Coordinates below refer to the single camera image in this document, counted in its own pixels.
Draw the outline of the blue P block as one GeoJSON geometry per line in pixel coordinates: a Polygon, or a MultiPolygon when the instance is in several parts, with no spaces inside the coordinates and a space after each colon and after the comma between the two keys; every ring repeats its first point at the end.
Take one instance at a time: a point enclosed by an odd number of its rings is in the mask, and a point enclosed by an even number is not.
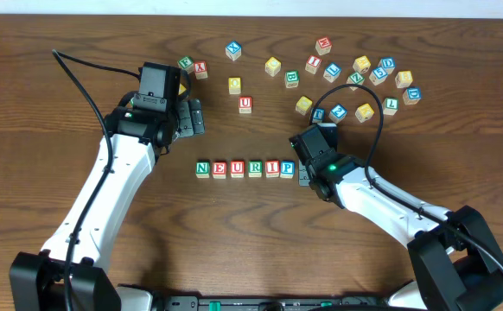
{"type": "Polygon", "coordinates": [[[293,161],[280,162],[280,177],[285,179],[292,179],[296,171],[296,165],[293,161]]]}

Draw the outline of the green R block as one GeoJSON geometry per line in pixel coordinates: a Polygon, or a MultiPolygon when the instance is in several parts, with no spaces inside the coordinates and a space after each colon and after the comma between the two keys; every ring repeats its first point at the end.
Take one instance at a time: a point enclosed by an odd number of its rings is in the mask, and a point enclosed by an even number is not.
{"type": "Polygon", "coordinates": [[[263,163],[261,161],[249,161],[248,176],[250,178],[261,178],[263,175],[263,163]]]}

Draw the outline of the green N block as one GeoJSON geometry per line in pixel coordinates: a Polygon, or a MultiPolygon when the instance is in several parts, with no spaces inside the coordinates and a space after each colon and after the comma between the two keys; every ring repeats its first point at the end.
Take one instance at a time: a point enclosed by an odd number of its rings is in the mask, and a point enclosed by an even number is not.
{"type": "Polygon", "coordinates": [[[210,163],[197,162],[195,167],[195,174],[197,178],[209,178],[211,174],[210,163]]]}

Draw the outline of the red U block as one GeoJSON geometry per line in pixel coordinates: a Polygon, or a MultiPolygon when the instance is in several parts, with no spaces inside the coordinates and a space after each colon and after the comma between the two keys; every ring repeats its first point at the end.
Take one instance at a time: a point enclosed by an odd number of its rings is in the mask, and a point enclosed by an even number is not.
{"type": "Polygon", "coordinates": [[[239,97],[239,113],[240,114],[252,113],[252,97],[249,96],[239,97]]]}
{"type": "Polygon", "coordinates": [[[245,162],[244,161],[231,161],[230,174],[232,178],[245,177],[245,162]]]}

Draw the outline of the red E block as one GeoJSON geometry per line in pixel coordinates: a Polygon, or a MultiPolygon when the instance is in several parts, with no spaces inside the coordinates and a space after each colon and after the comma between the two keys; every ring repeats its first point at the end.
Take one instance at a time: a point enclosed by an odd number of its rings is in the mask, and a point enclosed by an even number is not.
{"type": "Polygon", "coordinates": [[[212,176],[214,179],[225,179],[227,174],[226,162],[213,162],[212,176]]]}

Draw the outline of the green B block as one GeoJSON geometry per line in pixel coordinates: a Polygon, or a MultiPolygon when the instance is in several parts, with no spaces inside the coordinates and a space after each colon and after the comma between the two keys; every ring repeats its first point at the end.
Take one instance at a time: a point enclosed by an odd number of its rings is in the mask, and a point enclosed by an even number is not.
{"type": "Polygon", "coordinates": [[[299,86],[300,77],[297,70],[287,71],[284,75],[284,83],[286,88],[296,88],[299,86]]]}

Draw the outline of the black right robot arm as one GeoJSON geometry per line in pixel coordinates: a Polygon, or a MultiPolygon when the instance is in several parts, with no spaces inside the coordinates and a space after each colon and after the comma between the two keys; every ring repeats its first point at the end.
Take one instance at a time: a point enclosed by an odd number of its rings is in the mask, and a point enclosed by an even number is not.
{"type": "Polygon", "coordinates": [[[503,303],[503,252],[473,207],[431,205],[333,149],[299,160],[321,200],[365,217],[408,251],[416,279],[389,298],[390,308],[493,310],[503,303]]]}

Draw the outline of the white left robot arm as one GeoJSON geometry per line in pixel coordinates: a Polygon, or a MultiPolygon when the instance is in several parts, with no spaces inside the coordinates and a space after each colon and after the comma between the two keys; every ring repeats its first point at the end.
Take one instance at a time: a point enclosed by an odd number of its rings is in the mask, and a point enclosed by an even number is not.
{"type": "Polygon", "coordinates": [[[37,254],[20,252],[10,267],[17,310],[159,310],[162,299],[136,285],[114,286],[112,248],[144,179],[178,138],[205,131],[199,99],[166,111],[118,106],[95,164],[68,215],[37,254]]]}

